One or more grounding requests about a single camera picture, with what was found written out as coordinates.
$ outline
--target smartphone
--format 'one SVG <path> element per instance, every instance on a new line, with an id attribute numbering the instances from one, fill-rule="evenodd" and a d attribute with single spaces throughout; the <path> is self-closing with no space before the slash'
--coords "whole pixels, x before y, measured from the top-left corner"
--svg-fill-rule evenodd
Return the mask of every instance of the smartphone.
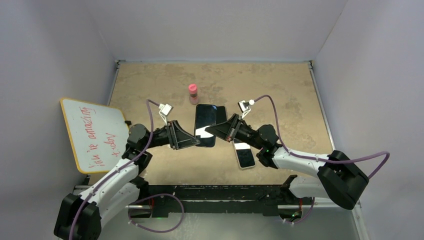
<path id="1" fill-rule="evenodd" d="M 255 166 L 255 158 L 253 157 L 251 146 L 236 138 L 232 141 L 235 149 L 235 157 L 241 169 L 249 169 Z"/>
<path id="2" fill-rule="evenodd" d="M 225 121 L 227 121 L 227 109 L 225 108 L 225 106 L 217 106 L 215 124 L 221 124 Z"/>
<path id="3" fill-rule="evenodd" d="M 215 146 L 215 136 L 206 132 L 205 128 L 215 125 L 217 121 L 217 106 L 198 104 L 194 120 L 194 136 L 200 141 L 197 147 L 212 148 Z"/>

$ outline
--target white enclosure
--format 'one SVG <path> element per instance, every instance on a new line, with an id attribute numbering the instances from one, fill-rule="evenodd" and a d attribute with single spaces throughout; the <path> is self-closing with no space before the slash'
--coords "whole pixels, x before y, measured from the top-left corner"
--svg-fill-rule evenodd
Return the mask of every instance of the white enclosure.
<path id="1" fill-rule="evenodd" d="M 59 100 L 107 104 L 115 60 L 314 60 L 336 148 L 391 152 L 361 198 L 371 239 L 424 239 L 423 11 L 422 0 L 2 1 L 2 239 L 56 239 L 61 200 L 84 177 Z"/>

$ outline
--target speckled countertop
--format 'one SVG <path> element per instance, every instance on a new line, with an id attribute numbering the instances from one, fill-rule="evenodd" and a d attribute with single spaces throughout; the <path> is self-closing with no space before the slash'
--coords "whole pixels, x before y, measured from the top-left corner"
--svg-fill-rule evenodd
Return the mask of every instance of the speckled countertop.
<path id="1" fill-rule="evenodd" d="M 127 120 L 149 127 L 146 98 L 171 104 L 170 119 L 194 131 L 196 106 L 189 102 L 188 85 L 196 83 L 200 103 L 226 106 L 227 115 L 240 113 L 237 102 L 271 95 L 279 117 L 281 136 L 288 147 L 312 153 L 330 153 L 327 133 L 314 84 L 306 63 L 122 63 L 110 105 L 120 108 Z M 152 106 L 154 127 L 161 128 Z M 275 126 L 267 98 L 257 102 L 245 118 L 254 129 Z M 149 149 L 153 154 L 141 174 L 150 184 L 282 184 L 296 172 L 264 167 L 241 170 L 232 143 L 216 139 L 215 147 L 172 150 Z"/>

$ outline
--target red writing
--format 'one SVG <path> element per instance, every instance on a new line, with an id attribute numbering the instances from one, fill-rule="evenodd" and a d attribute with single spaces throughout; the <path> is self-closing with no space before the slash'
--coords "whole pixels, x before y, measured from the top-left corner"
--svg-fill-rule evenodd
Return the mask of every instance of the red writing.
<path id="1" fill-rule="evenodd" d="M 93 130 L 93 121 L 91 117 L 92 112 L 96 114 L 96 110 L 87 107 L 79 107 L 79 110 L 83 115 L 81 119 L 84 121 L 85 132 L 88 134 L 88 138 L 96 139 L 96 132 Z"/>
<path id="2" fill-rule="evenodd" d="M 94 145 L 94 144 L 88 145 L 88 147 L 90 148 L 90 150 L 88 150 L 87 153 L 90 152 L 91 150 L 97 149 L 98 146 L 99 146 L 98 144 L 96 144 L 96 145 Z"/>
<path id="3" fill-rule="evenodd" d="M 112 149 L 112 155 L 115 157 L 118 157 L 121 152 L 117 149 L 117 145 L 115 144 L 115 137 L 116 135 L 110 134 L 106 132 L 106 135 L 109 135 L 107 137 L 107 141 L 104 141 L 103 143 L 108 144 L 110 148 Z"/>

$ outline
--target purple cable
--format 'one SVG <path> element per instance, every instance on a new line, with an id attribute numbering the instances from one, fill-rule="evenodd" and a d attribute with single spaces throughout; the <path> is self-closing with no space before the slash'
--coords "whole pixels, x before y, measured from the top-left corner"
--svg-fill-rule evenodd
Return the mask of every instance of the purple cable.
<path id="1" fill-rule="evenodd" d="M 282 147 L 290 154 L 290 155 L 293 155 L 293 156 L 295 156 L 295 157 L 297 157 L 297 158 L 300 158 L 300 159 L 308 159 L 308 160 L 318 160 L 318 161 L 321 161 L 321 162 L 326 162 L 326 163 L 330 163 L 330 164 L 353 164 L 353 163 L 358 163 L 358 162 L 362 162 L 362 161 L 367 161 L 367 160 L 370 160 L 370 159 L 374 159 L 374 158 L 377 158 L 377 157 L 380 157 L 380 156 L 382 156 L 382 155 L 385 155 L 385 157 L 384 157 L 384 159 L 383 159 L 383 161 L 381 161 L 381 163 L 374 169 L 374 171 L 372 171 L 371 172 L 371 174 L 368 176 L 368 178 L 369 179 L 371 179 L 381 168 L 382 168 L 382 166 L 387 162 L 387 160 L 389 159 L 389 157 L 390 157 L 390 153 L 388 152 L 388 151 L 381 151 L 381 152 L 378 152 L 378 153 L 375 153 L 375 154 L 372 154 L 372 155 L 369 155 L 369 156 L 364 156 L 364 157 L 361 157 L 361 158 L 357 158 L 357 159 L 352 159 L 352 160 L 343 160 L 343 161 L 334 161 L 334 160 L 330 160 L 330 159 L 324 159 L 324 158 L 315 158 L 315 157 L 313 157 L 313 156 L 304 156 L 304 155 L 299 155 L 299 154 L 296 154 L 296 153 L 294 153 L 294 152 L 291 152 L 290 150 L 289 150 L 289 148 L 287 148 L 287 146 L 284 144 L 284 142 L 283 142 L 283 139 L 281 138 L 281 135 L 280 135 L 280 127 L 279 127 L 279 121 L 278 121 L 278 116 L 277 116 L 277 109 L 276 109 L 276 106 L 275 106 L 275 104 L 274 104 L 274 101 L 273 101 L 273 99 L 272 99 L 272 97 L 270 96 L 270 95 L 262 95 L 262 96 L 260 96 L 260 97 L 258 97 L 258 98 L 256 98 L 254 101 L 255 102 L 257 102 L 257 101 L 259 101 L 259 100 L 261 100 L 261 99 L 263 99 L 263 98 L 265 98 L 265 97 L 267 97 L 267 98 L 269 98 L 269 100 L 271 101 L 271 104 L 272 104 L 272 108 L 274 109 L 274 115 L 275 115 L 275 123 L 276 123 L 276 125 L 277 125 L 277 134 L 278 134 L 278 138 L 279 138 L 279 141 L 281 142 L 281 145 L 282 145 Z"/>
<path id="2" fill-rule="evenodd" d="M 134 204 L 141 203 L 141 202 L 144 202 L 146 200 L 156 198 L 156 197 L 160 197 L 160 196 L 168 196 L 168 197 L 174 198 L 179 203 L 179 205 L 181 206 L 181 218 L 179 219 L 179 222 L 173 228 L 170 228 L 168 230 L 154 230 L 154 229 L 142 226 L 142 225 L 136 223 L 135 221 L 133 221 L 131 219 L 130 210 L 128 210 L 129 222 L 132 223 L 133 225 L 135 225 L 136 227 L 139 227 L 141 229 L 144 229 L 144 230 L 147 230 L 147 231 L 150 231 L 150 232 L 153 232 L 153 233 L 157 233 L 157 234 L 169 233 L 169 232 L 175 230 L 176 228 L 178 228 L 178 226 L 180 226 L 180 224 L 183 222 L 183 219 L 184 219 L 184 207 L 183 207 L 183 203 L 176 196 L 174 196 L 172 194 L 168 194 L 168 193 L 156 194 L 156 195 L 153 195 L 153 196 L 149 196 L 149 197 L 137 200 L 137 201 L 134 202 Z"/>
<path id="3" fill-rule="evenodd" d="M 149 103 L 152 103 L 153 105 L 156 105 L 159 107 L 159 104 L 157 104 L 156 102 L 147 99 L 146 100 L 146 105 L 147 105 L 147 111 L 148 111 L 148 115 L 150 117 L 150 135 L 148 136 L 148 141 L 146 146 L 144 147 L 144 149 L 136 156 L 134 157 L 131 161 L 127 162 L 126 164 L 122 165 L 120 168 L 118 168 L 118 170 L 113 171 L 111 174 L 109 174 L 107 177 L 105 177 L 92 191 L 92 194 L 88 194 L 87 197 L 84 199 L 84 201 L 82 201 L 82 204 L 79 206 L 78 210 L 76 211 L 75 217 L 73 218 L 72 221 L 72 225 L 70 226 L 70 233 L 69 233 L 69 240 L 73 240 L 73 235 L 74 235 L 74 229 L 75 229 L 75 225 L 77 224 L 77 220 L 78 217 L 81 214 L 81 211 L 83 210 L 83 207 L 86 205 L 86 203 L 90 200 L 90 198 L 94 195 L 96 195 L 96 192 L 99 190 L 99 188 L 106 182 L 108 181 L 111 177 L 113 177 L 116 173 L 118 173 L 118 171 L 121 171 L 122 169 L 124 169 L 125 167 L 127 167 L 128 165 L 130 165 L 131 163 L 135 162 L 137 159 L 139 159 L 147 150 L 147 148 L 149 147 L 150 143 L 152 142 L 152 138 L 153 138 L 153 114 L 152 114 L 152 110 L 150 109 Z"/>

